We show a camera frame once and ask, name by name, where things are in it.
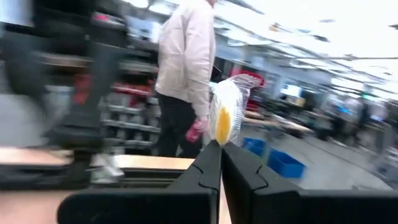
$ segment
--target blue bin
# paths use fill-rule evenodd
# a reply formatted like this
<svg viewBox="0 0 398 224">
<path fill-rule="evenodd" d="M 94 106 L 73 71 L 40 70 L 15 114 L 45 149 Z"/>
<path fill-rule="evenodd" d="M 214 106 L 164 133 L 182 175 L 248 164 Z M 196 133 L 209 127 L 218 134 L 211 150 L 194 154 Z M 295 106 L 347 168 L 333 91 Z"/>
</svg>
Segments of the blue bin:
<svg viewBox="0 0 398 224">
<path fill-rule="evenodd" d="M 299 179 L 303 176 L 305 165 L 285 152 L 271 150 L 268 167 L 285 178 Z"/>
<path fill-rule="evenodd" d="M 266 142 L 261 139 L 244 138 L 242 148 L 247 149 L 257 156 L 262 156 Z"/>
</svg>

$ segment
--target red item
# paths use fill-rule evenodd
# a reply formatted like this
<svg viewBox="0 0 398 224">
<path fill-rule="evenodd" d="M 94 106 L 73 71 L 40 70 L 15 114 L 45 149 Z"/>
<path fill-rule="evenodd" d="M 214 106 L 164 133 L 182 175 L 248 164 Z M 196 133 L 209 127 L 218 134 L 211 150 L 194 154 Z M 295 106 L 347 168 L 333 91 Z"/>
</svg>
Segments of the red item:
<svg viewBox="0 0 398 224">
<path fill-rule="evenodd" d="M 191 128 L 185 133 L 185 139 L 189 142 L 195 142 L 202 134 L 203 133 L 199 129 L 195 128 L 195 123 L 193 123 Z"/>
<path fill-rule="evenodd" d="M 83 105 L 90 93 L 90 76 L 89 75 L 77 75 L 75 79 L 75 94 L 73 96 L 73 102 Z"/>
<path fill-rule="evenodd" d="M 265 84 L 264 77 L 262 77 L 261 75 L 259 75 L 257 72 L 250 72 L 250 71 L 242 70 L 242 69 L 232 69 L 232 70 L 231 70 L 231 73 L 229 74 L 229 77 L 233 77 L 233 76 L 235 76 L 235 75 L 240 75 L 240 74 L 248 74 L 248 75 L 250 75 L 251 77 L 260 79 L 260 80 L 261 80 L 261 83 L 260 83 L 260 85 L 259 85 L 260 87 L 263 87 L 264 84 Z"/>
</svg>

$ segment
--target hand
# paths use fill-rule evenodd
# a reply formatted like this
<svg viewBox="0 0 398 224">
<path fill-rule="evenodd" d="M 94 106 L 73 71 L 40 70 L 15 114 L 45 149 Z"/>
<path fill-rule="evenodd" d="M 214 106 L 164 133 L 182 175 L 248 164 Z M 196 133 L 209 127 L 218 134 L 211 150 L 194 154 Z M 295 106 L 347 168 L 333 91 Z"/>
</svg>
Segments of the hand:
<svg viewBox="0 0 398 224">
<path fill-rule="evenodd" d="M 209 128 L 209 121 L 207 119 L 207 116 L 197 117 L 193 124 L 193 127 L 200 132 L 205 133 Z"/>
</svg>

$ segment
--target ceiling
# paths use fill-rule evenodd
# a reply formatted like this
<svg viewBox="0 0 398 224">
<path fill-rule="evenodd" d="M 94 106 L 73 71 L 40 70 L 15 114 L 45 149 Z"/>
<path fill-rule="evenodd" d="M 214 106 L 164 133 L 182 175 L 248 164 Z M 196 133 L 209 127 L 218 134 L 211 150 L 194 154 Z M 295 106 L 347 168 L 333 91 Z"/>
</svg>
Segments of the ceiling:
<svg viewBox="0 0 398 224">
<path fill-rule="evenodd" d="M 125 1 L 168 16 L 186 0 Z M 398 81 L 397 8 L 393 0 L 218 0 L 215 29 L 274 63 L 381 85 Z"/>
</svg>

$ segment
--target gray floor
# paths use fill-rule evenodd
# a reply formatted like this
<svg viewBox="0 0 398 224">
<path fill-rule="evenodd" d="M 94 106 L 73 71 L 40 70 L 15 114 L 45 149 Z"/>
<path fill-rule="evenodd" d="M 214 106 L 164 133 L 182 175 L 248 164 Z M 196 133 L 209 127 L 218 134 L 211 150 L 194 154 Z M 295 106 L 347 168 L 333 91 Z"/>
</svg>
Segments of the gray floor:
<svg viewBox="0 0 398 224">
<path fill-rule="evenodd" d="M 245 127 L 241 132 L 242 138 L 263 139 L 263 135 L 263 131 L 252 127 Z M 272 147 L 287 152 L 307 167 L 301 180 L 293 180 L 305 189 L 352 189 L 353 185 L 391 189 L 366 170 L 370 158 L 367 152 L 353 151 L 311 136 L 305 139 L 286 136 Z"/>
</svg>

